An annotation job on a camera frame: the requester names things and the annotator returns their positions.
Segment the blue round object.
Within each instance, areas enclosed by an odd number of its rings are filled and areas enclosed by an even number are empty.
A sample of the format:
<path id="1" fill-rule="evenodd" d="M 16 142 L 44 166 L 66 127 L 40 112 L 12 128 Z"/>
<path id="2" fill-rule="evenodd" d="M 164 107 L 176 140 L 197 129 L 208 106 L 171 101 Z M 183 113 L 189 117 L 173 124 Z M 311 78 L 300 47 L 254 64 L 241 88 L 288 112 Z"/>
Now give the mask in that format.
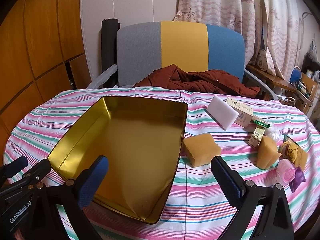
<path id="1" fill-rule="evenodd" d="M 298 66 L 295 66 L 292 70 L 289 83 L 297 83 L 302 77 L 301 69 Z"/>

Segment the black rolled mat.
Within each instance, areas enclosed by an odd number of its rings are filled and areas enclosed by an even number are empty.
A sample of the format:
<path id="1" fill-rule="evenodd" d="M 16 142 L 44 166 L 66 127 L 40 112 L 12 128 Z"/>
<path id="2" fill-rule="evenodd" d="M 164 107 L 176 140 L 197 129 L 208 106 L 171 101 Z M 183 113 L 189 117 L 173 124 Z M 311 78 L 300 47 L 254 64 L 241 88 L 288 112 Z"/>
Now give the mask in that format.
<path id="1" fill-rule="evenodd" d="M 105 19 L 101 23 L 101 67 L 106 71 L 116 64 L 117 32 L 120 28 L 116 18 Z"/>

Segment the green cracker packet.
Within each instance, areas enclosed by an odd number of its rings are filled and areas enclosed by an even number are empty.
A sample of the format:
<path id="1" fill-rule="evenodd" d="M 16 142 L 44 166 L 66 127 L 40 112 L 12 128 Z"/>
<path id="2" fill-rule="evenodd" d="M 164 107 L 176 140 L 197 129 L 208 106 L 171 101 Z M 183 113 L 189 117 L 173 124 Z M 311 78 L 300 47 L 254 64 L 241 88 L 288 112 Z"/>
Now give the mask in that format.
<path id="1" fill-rule="evenodd" d="M 255 123 L 256 125 L 264 128 L 264 129 L 267 129 L 270 127 L 270 124 L 268 122 L 266 122 L 265 120 L 257 117 L 257 116 L 252 116 L 252 122 Z"/>

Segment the white plastic bag ball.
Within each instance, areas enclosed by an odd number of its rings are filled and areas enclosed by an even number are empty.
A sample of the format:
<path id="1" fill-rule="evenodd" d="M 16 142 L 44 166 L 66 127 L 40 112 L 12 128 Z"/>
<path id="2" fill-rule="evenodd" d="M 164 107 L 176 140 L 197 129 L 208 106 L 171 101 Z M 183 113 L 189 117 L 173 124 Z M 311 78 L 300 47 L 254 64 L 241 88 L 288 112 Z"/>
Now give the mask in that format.
<path id="1" fill-rule="evenodd" d="M 265 128 L 264 135 L 267 137 L 272 138 L 274 141 L 278 141 L 280 137 L 280 132 L 277 128 L 275 128 L 274 124 L 272 122 L 268 122 L 268 127 Z"/>

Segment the white rectangular sponge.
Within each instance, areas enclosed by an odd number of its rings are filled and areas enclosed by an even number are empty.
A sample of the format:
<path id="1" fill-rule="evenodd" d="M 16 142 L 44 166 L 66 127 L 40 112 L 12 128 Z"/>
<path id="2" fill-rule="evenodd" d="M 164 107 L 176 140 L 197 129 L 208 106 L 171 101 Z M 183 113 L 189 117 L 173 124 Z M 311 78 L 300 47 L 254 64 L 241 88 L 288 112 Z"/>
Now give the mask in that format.
<path id="1" fill-rule="evenodd" d="M 239 116 L 233 107 L 217 95 L 213 96 L 206 111 L 225 130 L 228 130 Z"/>

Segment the gold metal tin box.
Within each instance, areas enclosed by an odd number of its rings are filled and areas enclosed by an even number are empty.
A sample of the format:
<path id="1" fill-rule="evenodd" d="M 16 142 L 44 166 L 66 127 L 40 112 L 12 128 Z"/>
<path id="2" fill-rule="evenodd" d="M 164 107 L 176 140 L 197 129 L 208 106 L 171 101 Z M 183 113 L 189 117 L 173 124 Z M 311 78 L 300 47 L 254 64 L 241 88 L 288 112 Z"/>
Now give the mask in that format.
<path id="1" fill-rule="evenodd" d="M 177 171 L 187 111 L 187 104 L 178 101 L 104 96 L 71 126 L 48 160 L 67 180 L 105 156 L 108 172 L 94 202 L 155 224 Z"/>

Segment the yellow patterned snack bag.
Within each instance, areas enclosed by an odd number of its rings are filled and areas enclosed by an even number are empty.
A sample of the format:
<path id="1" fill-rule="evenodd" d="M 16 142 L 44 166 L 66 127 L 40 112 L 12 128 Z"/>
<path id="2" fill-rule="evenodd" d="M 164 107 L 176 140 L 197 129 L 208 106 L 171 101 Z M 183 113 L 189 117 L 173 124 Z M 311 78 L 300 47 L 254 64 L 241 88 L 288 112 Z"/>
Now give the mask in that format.
<path id="1" fill-rule="evenodd" d="M 305 170 L 308 154 L 288 135 L 284 135 L 283 143 L 279 146 L 278 152 L 284 159 L 287 159 L 295 168 Z"/>

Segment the purple snack packet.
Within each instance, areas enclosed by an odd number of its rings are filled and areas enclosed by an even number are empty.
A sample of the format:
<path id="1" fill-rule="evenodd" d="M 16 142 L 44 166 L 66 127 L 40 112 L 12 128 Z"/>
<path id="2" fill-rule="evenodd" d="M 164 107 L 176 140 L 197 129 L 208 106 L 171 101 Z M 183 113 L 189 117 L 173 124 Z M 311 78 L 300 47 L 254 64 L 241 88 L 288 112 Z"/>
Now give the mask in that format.
<path id="1" fill-rule="evenodd" d="M 299 166 L 295 169 L 295 177 L 291 182 L 289 182 L 291 192 L 294 193 L 296 189 L 298 189 L 299 185 L 303 182 L 306 182 L 306 178 L 301 167 Z"/>

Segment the patterned beige curtain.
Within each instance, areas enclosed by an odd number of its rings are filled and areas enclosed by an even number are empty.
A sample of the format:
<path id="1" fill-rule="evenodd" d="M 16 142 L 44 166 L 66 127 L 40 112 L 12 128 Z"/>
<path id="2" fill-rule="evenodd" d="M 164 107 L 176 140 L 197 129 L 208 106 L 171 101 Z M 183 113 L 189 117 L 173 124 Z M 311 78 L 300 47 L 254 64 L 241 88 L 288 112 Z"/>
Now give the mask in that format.
<path id="1" fill-rule="evenodd" d="M 296 0 L 178 0 L 178 21 L 199 22 L 232 29 L 245 42 L 245 64 L 289 81 L 295 66 L 299 15 Z"/>

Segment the yellow sponge block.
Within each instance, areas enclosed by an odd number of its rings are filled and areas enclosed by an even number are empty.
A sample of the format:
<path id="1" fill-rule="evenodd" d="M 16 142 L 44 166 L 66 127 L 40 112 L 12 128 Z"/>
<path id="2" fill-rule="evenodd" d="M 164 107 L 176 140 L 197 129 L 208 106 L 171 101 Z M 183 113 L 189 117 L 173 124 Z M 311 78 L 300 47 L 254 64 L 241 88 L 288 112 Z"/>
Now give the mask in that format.
<path id="1" fill-rule="evenodd" d="M 215 156 L 221 154 L 221 147 L 209 133 L 184 138 L 183 148 L 192 167 L 210 164 Z"/>
<path id="2" fill-rule="evenodd" d="M 276 141 L 264 135 L 258 147 L 256 166 L 262 170 L 267 170 L 280 156 Z"/>

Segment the small green white box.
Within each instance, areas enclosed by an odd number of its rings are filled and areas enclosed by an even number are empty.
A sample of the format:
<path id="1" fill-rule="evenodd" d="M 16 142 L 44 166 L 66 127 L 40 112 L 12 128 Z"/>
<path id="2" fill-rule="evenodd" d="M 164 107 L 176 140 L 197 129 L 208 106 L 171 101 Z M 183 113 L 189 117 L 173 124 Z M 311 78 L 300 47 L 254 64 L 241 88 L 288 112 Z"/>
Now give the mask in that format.
<path id="1" fill-rule="evenodd" d="M 253 131 L 248 144 L 251 145 L 253 148 L 257 148 L 262 140 L 262 137 L 264 136 L 265 129 L 256 127 L 255 130 Z"/>

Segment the striped pink green tablecloth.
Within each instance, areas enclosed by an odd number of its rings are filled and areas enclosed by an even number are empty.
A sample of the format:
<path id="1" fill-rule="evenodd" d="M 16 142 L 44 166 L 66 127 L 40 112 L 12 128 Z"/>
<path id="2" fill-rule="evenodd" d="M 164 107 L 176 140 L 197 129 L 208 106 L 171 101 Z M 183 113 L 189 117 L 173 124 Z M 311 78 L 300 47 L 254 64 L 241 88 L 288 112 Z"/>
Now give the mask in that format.
<path id="1" fill-rule="evenodd" d="M 255 166 L 256 150 L 247 143 L 253 126 L 233 125 L 223 130 L 206 113 L 212 94 L 163 88 L 109 88 L 69 90 L 29 111 L 12 130 L 4 148 L 3 161 L 24 155 L 29 166 L 48 156 L 58 140 L 90 106 L 103 96 L 139 96 L 185 102 L 188 105 L 185 136 L 210 133 L 221 147 L 225 162 L 242 178 L 270 186 L 275 167 Z M 272 122 L 280 135 L 290 136 L 308 155 L 304 176 L 295 192 L 285 187 L 294 229 L 313 214 L 319 202 L 319 132 L 300 110 L 277 101 L 241 98 L 256 116 Z M 104 239 L 217 239 L 231 220 L 231 207 L 210 166 L 192 168 L 181 156 L 170 196 L 160 221 L 141 224 L 92 203 L 85 214 Z"/>

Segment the wooden side desk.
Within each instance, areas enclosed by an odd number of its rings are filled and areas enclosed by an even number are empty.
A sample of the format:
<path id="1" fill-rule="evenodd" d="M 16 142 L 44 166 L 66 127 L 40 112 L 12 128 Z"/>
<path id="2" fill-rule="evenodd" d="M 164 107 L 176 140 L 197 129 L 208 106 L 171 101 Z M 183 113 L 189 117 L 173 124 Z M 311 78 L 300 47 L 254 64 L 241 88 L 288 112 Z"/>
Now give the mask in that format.
<path id="1" fill-rule="evenodd" d="M 298 101 L 304 105 L 302 110 L 303 113 L 307 114 L 312 107 L 316 106 L 316 102 L 313 97 L 306 98 L 300 91 L 296 89 L 295 85 L 281 79 L 280 77 L 272 76 L 271 74 L 268 74 L 267 72 L 264 72 L 251 64 L 246 66 L 246 70 L 256 75 L 260 80 L 264 81 L 271 89 L 280 88 L 284 90 L 284 94 L 286 96 L 295 96 Z"/>

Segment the cream cardboard box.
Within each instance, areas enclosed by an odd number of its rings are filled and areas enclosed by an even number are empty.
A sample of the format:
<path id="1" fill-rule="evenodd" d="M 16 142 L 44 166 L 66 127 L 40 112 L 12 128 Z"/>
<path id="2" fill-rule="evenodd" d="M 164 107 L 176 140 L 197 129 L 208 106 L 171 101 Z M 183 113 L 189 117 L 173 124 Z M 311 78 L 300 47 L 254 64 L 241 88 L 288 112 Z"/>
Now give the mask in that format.
<path id="1" fill-rule="evenodd" d="M 235 120 L 235 123 L 242 127 L 247 127 L 248 124 L 252 121 L 253 109 L 248 105 L 240 101 L 236 101 L 232 98 L 227 98 L 226 103 L 229 104 L 239 114 L 237 119 Z"/>

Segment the dark red jacket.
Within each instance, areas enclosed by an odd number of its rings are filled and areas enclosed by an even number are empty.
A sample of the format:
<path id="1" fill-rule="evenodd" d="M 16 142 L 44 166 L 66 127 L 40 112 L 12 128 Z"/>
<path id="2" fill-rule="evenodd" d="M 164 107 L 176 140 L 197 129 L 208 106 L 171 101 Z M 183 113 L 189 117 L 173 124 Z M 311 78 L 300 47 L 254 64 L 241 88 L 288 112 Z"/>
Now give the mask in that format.
<path id="1" fill-rule="evenodd" d="M 205 72 L 185 72 L 172 64 L 153 71 L 135 87 L 161 87 L 169 90 L 188 92 L 214 93 L 222 95 L 255 98 L 260 87 L 246 87 L 239 78 L 223 70 Z"/>

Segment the wooden wardrobe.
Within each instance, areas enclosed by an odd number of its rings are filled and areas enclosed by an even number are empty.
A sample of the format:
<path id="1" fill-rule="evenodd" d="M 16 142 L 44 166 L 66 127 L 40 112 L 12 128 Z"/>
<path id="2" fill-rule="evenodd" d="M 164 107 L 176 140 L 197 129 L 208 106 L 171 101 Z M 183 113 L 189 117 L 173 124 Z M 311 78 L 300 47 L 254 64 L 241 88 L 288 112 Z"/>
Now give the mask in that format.
<path id="1" fill-rule="evenodd" d="M 90 82 L 80 0 L 17 0 L 1 23 L 1 148 L 32 109 Z"/>

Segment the grey yellow blue chair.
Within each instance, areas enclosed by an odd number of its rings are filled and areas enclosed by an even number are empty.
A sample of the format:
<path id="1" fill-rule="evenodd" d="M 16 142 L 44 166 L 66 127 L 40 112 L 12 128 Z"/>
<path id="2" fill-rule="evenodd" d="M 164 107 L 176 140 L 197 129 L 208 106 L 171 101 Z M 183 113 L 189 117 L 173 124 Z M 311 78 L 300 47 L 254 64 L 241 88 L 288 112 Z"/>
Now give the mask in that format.
<path id="1" fill-rule="evenodd" d="M 117 75 L 119 87 L 132 87 L 157 69 L 172 64 L 185 72 L 224 70 L 242 81 L 254 82 L 273 100 L 275 92 L 245 68 L 241 34 L 215 25 L 195 22 L 147 22 L 117 32 L 116 64 L 89 85 L 96 89 Z"/>

